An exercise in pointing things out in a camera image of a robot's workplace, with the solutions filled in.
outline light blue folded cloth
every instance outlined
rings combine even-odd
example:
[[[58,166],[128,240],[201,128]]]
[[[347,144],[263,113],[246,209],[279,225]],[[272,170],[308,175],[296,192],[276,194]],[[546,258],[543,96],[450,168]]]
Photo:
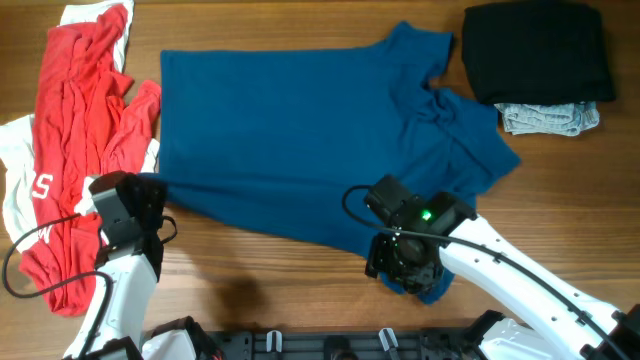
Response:
[[[504,130],[514,135],[546,133],[576,136],[600,123],[596,103],[563,105],[496,104]]]

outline stack of folded clothes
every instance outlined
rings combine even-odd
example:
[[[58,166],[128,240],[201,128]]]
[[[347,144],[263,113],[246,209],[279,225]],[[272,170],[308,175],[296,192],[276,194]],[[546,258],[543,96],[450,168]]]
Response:
[[[479,102],[513,134],[576,136],[613,101],[600,13],[583,4],[525,0],[466,9],[462,59]]]

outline red garment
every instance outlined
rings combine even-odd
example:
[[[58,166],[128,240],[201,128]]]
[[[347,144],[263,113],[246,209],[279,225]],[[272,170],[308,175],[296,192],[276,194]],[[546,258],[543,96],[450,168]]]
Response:
[[[125,109],[122,97],[133,80],[115,70],[113,46],[126,18],[126,9],[118,5],[95,23],[49,30],[33,125],[38,225],[74,213],[86,176],[142,167],[160,109],[160,88],[145,82]],[[38,289],[91,271],[100,223],[91,214],[41,231],[38,243],[23,253],[20,270]],[[87,277],[46,294],[45,300],[54,313],[79,315],[89,306],[94,287],[95,279]]]

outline wood grain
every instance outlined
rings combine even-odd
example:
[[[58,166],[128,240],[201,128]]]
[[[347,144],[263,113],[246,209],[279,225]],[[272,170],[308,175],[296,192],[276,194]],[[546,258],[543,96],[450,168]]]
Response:
[[[459,39],[463,10],[473,3],[139,1],[125,69],[137,85],[127,99],[142,80],[161,81],[162,49],[361,46],[380,40],[400,20],[453,31]],[[505,134],[522,165],[481,196],[478,206],[535,260],[628,310],[640,302],[640,3],[590,3],[601,10],[609,34],[618,101],[600,104],[602,124],[575,139]],[[21,4],[0,7],[1,123],[33,111],[46,30],[57,24],[63,9],[60,2]],[[447,73],[434,86],[473,96],[459,43]],[[467,325],[487,309],[505,310],[460,278],[440,302],[427,307],[367,279],[364,260],[355,255],[226,227],[179,208],[169,211],[180,234],[166,248],[146,328],[192,315],[209,330],[416,329]],[[9,244],[2,231],[0,254]],[[33,290],[18,273],[18,260],[11,262],[11,281],[20,291]],[[0,318],[0,359],[59,358],[81,322],[51,315],[40,299],[19,301],[3,290]]]

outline pile of clothes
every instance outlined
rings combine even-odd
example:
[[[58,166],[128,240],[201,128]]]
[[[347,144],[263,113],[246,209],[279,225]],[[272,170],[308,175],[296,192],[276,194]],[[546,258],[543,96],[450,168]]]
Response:
[[[525,0],[466,9],[462,59],[479,102],[513,134],[576,136],[613,101],[600,13],[584,4]]]
[[[132,19],[132,0],[108,0],[67,6],[60,26],[49,30],[35,114],[0,126],[7,168],[2,214],[12,241],[76,213],[94,175],[154,171],[159,143],[151,125],[160,113],[160,86],[145,81],[128,106],[123,100],[133,84],[122,74]],[[38,289],[93,269],[101,219],[85,215],[18,246],[20,270]],[[56,314],[80,315],[94,288],[95,278],[85,277],[44,298]]]

